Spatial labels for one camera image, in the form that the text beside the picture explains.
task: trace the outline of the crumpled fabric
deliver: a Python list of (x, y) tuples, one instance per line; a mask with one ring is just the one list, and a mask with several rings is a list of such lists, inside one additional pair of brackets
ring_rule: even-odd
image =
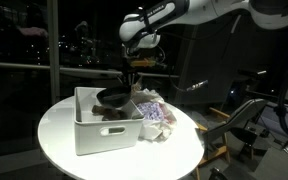
[(154, 90), (136, 91), (132, 101), (145, 116), (140, 138), (150, 141), (165, 141), (176, 126), (176, 119), (165, 105), (164, 99)]

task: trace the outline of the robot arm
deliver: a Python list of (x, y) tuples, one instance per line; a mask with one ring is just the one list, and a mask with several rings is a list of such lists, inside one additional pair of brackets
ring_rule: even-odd
[(288, 26), (288, 0), (164, 0), (150, 9), (139, 8), (125, 16), (120, 38), (131, 54), (157, 46), (156, 31), (171, 24), (198, 25), (236, 9), (245, 9), (264, 29)]

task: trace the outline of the white basket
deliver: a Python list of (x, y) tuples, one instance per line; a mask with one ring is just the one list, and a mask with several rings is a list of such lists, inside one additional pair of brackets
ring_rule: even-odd
[(142, 113), (132, 101), (120, 108), (129, 119), (102, 121), (103, 116), (93, 115), (96, 98), (103, 88), (75, 88), (75, 150), (77, 155), (109, 151), (134, 146), (142, 127)]

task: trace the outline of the black bowl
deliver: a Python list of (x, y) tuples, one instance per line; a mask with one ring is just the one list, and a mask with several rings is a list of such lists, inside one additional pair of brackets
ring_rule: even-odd
[(131, 99), (131, 87), (107, 88), (97, 94), (97, 99), (105, 108), (115, 109), (124, 106)]

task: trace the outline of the table top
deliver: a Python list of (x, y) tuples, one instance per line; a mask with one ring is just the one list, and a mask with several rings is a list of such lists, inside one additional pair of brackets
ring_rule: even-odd
[(166, 104), (177, 120), (163, 143), (138, 140), (134, 147), (77, 156), (74, 135), (74, 98), (51, 107), (38, 126), (39, 143), (49, 161), (76, 179), (179, 179), (203, 157), (196, 124), (176, 107)]

